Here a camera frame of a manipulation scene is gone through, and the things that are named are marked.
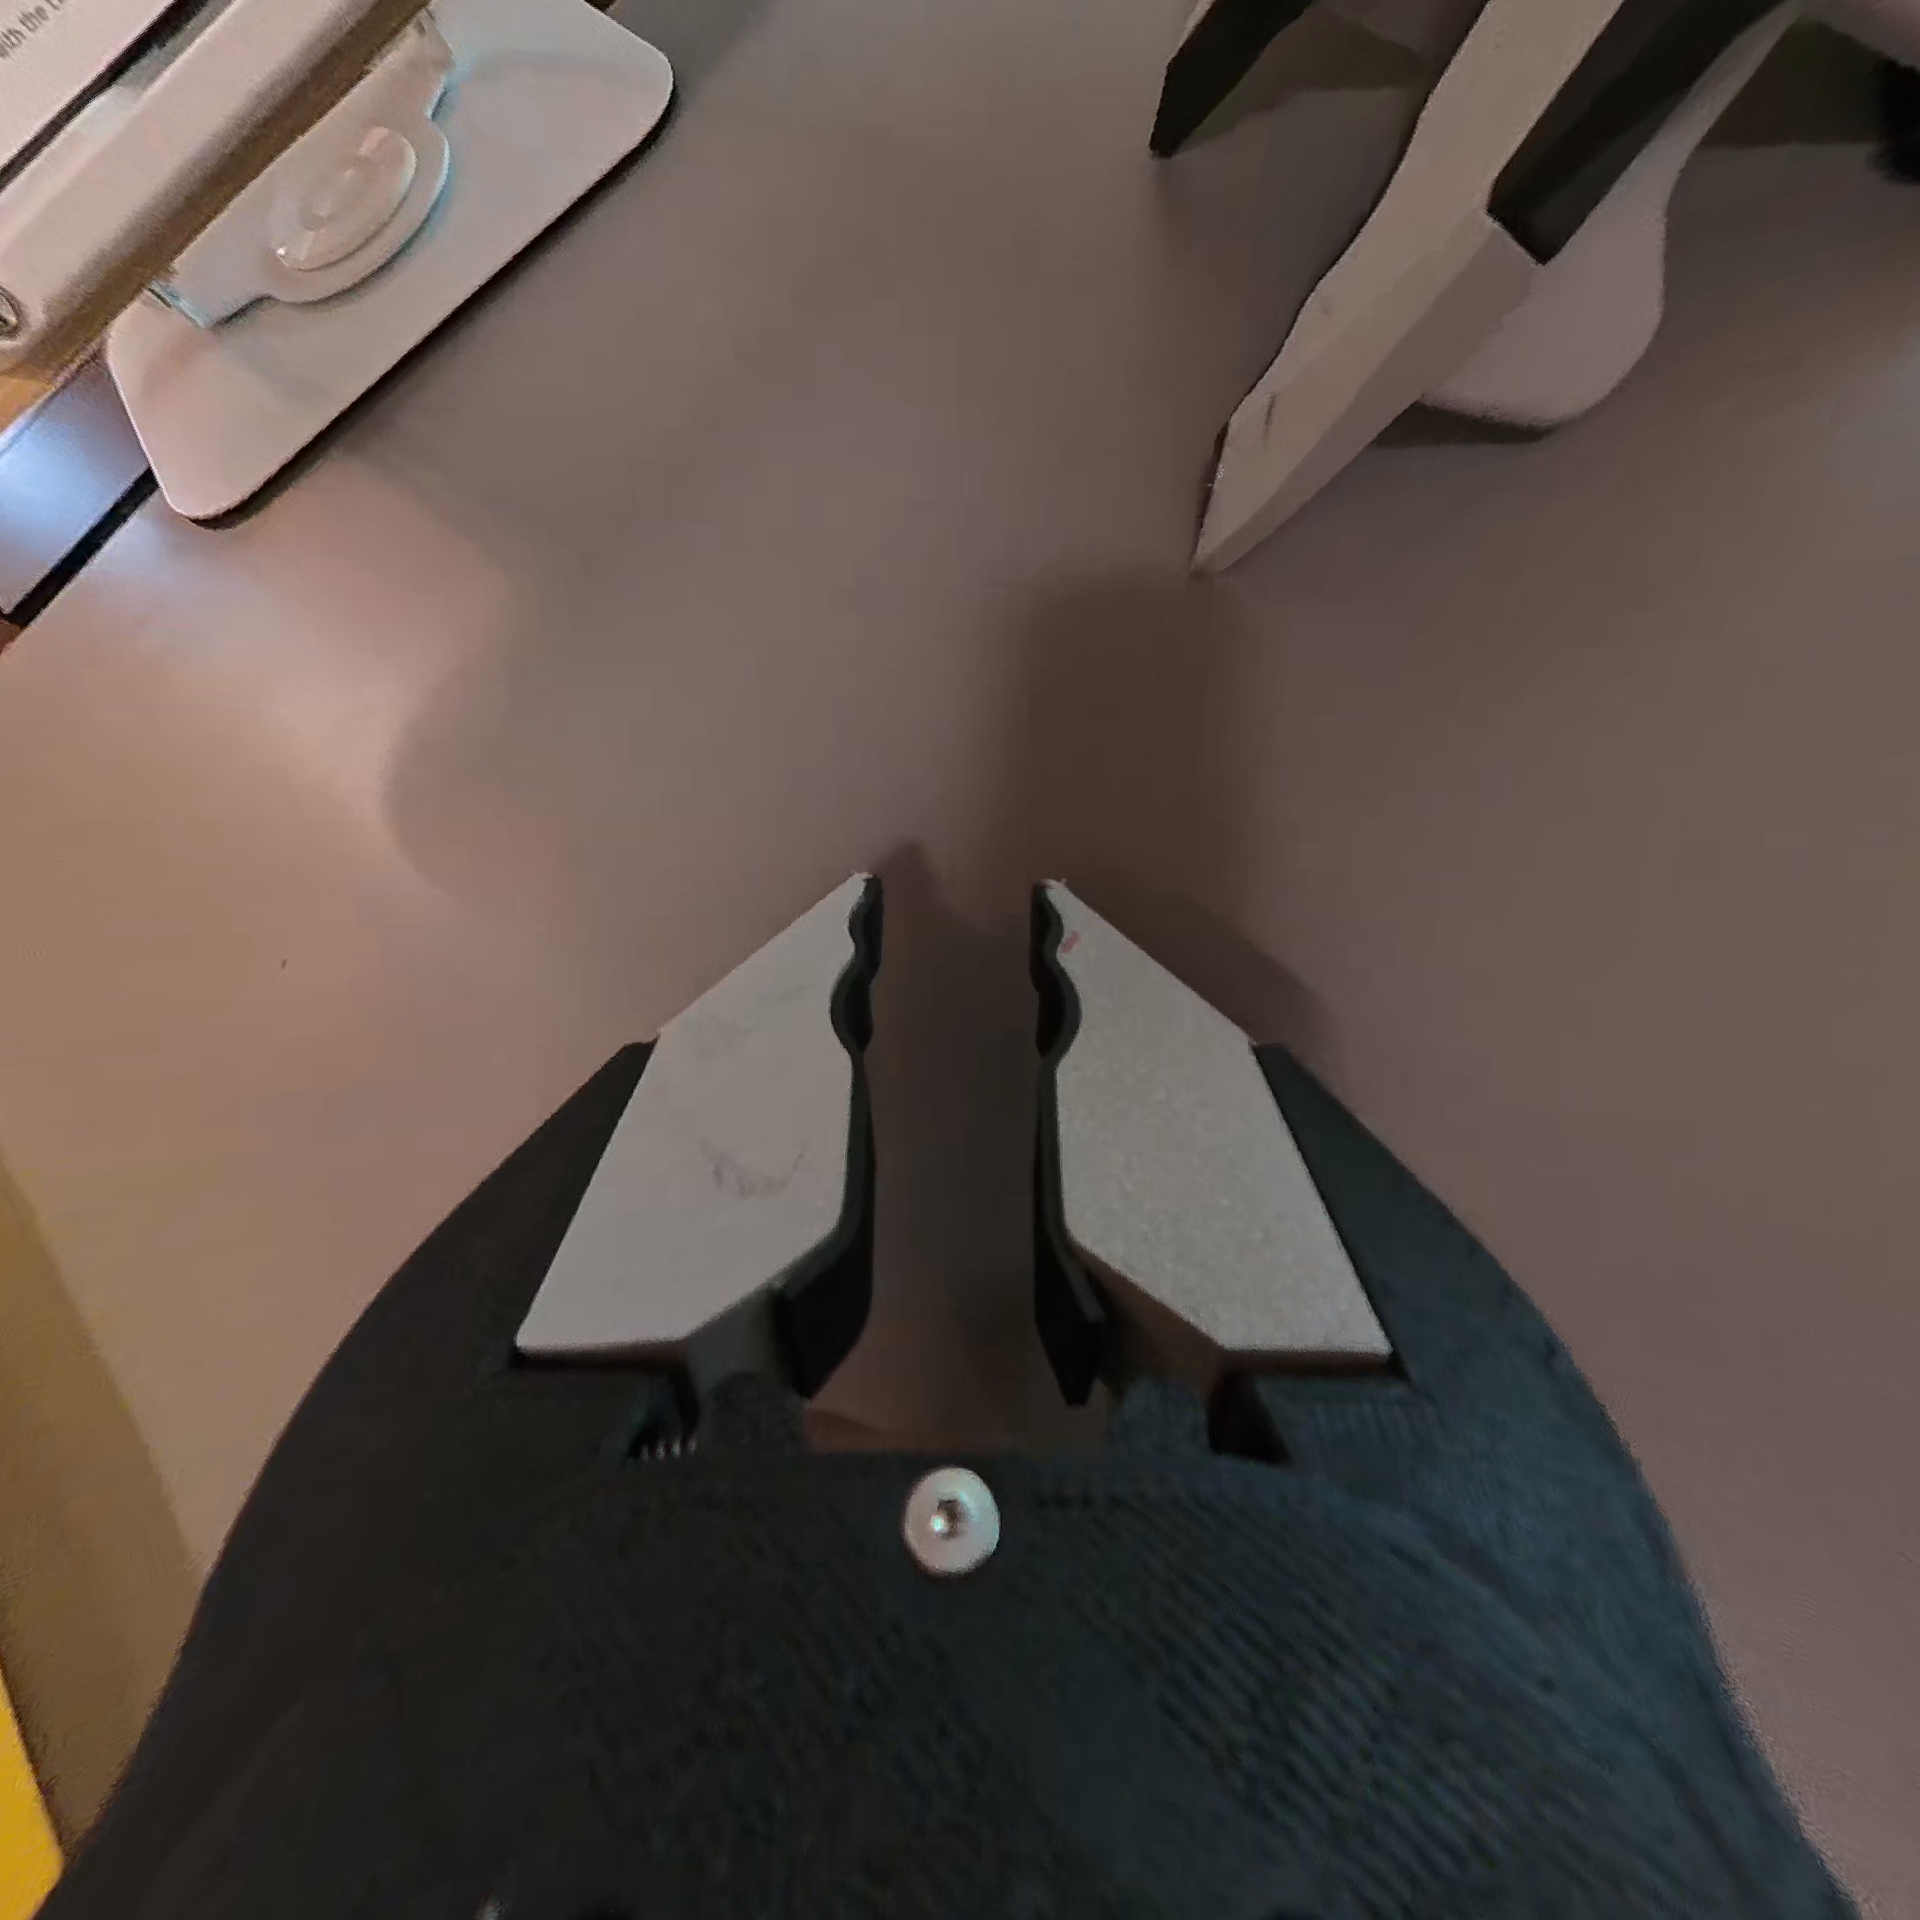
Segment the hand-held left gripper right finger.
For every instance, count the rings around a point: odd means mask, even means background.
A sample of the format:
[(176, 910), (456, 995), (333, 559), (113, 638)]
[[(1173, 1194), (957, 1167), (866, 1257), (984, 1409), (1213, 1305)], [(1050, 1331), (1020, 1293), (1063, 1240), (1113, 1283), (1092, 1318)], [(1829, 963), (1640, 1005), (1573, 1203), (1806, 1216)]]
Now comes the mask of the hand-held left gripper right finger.
[(1070, 1407), (1381, 1376), (1393, 1347), (1256, 1045), (1061, 881), (1030, 897), (1036, 1321)]

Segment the wooden document stand white base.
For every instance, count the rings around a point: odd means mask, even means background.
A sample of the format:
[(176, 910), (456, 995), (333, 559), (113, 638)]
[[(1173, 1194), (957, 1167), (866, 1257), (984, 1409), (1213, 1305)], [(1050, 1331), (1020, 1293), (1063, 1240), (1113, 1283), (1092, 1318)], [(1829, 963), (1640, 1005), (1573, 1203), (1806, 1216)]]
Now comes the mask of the wooden document stand white base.
[(673, 95), (597, 5), (166, 5), (2, 131), (4, 454), (103, 362), (165, 503), (246, 510)]

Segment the white printed paper sheet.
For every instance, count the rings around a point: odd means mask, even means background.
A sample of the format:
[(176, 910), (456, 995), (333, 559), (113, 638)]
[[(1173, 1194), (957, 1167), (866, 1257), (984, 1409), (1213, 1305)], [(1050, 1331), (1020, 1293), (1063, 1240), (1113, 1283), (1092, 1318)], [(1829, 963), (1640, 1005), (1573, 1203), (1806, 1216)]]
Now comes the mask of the white printed paper sheet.
[(100, 78), (166, 2), (4, 2), (2, 131), (33, 133)]

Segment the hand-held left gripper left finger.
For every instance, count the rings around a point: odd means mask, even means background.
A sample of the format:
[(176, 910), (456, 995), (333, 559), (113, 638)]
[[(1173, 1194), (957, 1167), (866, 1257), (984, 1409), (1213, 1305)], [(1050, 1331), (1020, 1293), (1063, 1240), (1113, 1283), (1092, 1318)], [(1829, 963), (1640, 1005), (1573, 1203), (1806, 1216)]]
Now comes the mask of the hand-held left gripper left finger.
[(518, 1358), (636, 1362), (694, 1398), (768, 1375), (805, 1402), (847, 1361), (873, 1309), (880, 925), (855, 874), (661, 1030)]

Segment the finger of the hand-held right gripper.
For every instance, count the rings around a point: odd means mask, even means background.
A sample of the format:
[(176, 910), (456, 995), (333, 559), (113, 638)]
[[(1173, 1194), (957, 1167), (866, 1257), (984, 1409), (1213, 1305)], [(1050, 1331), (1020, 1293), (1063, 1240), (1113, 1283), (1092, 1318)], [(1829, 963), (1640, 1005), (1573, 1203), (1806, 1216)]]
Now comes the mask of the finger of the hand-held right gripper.
[(1192, 5), (1162, 66), (1146, 149), (1173, 158), (1318, 97), (1426, 91), (1441, 40), (1444, 5)]
[(1225, 423), (1190, 568), (1248, 559), (1413, 407), (1550, 431), (1664, 319), (1673, 191), (1797, 5), (1492, 2)]

